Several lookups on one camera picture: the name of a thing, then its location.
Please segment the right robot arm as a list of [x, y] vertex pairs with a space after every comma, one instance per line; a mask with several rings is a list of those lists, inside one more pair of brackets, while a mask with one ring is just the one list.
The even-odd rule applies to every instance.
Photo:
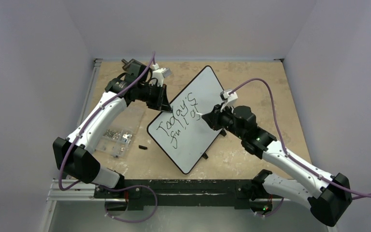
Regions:
[[288, 180], [272, 173], [264, 177], [258, 175], [252, 183], [256, 196], [269, 193], [288, 198], [309, 209], [318, 221], [330, 227], [337, 224], [353, 201], [351, 194], [345, 191], [350, 188], [345, 175], [326, 172], [288, 150], [274, 135], [257, 125], [250, 107], [222, 110], [217, 104], [201, 118], [215, 131], [232, 133], [249, 154], [275, 165], [291, 177]]

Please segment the clear plastic screw box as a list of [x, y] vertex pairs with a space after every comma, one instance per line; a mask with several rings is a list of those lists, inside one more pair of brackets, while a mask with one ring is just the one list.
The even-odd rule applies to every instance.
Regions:
[[145, 110], [137, 106], [130, 106], [120, 113], [103, 133], [95, 150], [115, 158], [123, 157], [129, 150], [144, 113]]

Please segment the black marker cap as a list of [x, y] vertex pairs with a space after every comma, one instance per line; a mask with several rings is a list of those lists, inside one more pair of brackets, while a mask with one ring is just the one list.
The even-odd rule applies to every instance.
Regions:
[[142, 150], [147, 150], [147, 149], [148, 149], [148, 147], [143, 146], [143, 145], [138, 145], [138, 148], [139, 148], [139, 149], [142, 149]]

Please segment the white whiteboard black frame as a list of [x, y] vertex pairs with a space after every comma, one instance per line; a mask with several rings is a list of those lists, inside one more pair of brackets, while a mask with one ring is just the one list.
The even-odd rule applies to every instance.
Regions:
[[205, 66], [170, 102], [172, 113], [159, 113], [147, 133], [183, 173], [188, 174], [220, 134], [201, 116], [222, 102], [223, 87], [211, 66]]

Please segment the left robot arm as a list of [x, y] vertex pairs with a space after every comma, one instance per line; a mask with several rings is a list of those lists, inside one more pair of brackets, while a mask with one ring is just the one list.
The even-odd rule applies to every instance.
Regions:
[[66, 138], [54, 140], [53, 151], [60, 173], [86, 184], [103, 186], [114, 198], [122, 196], [124, 176], [102, 166], [93, 153], [108, 127], [130, 103], [142, 101], [149, 109], [172, 112], [164, 84], [170, 74], [170, 69], [160, 67], [154, 60], [147, 65], [136, 60], [125, 64], [124, 72], [108, 82], [99, 103], [82, 124]]

